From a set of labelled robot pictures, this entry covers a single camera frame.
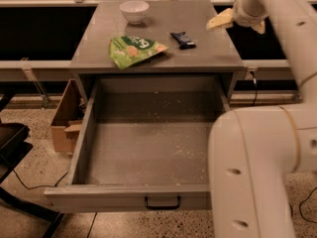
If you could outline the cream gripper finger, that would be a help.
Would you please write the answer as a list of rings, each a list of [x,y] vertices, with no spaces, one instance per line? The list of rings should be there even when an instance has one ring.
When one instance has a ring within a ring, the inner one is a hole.
[[[213,29],[227,29],[233,26],[233,10],[231,8],[225,9],[217,16],[210,19],[206,24],[207,30]]]
[[[261,21],[259,24],[253,25],[252,29],[259,34],[265,33],[265,21]]]

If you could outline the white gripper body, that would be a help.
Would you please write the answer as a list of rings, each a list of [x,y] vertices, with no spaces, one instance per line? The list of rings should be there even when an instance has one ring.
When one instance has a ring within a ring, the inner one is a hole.
[[[237,0],[233,6],[233,20],[240,26],[259,25],[266,17],[260,0]]]

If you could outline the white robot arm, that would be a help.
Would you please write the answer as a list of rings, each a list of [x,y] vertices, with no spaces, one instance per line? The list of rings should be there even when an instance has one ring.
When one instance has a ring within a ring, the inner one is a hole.
[[[284,177],[316,168],[317,15],[305,0],[238,0],[236,23],[268,15],[299,104],[231,110],[212,127],[208,168],[215,238],[295,238]]]

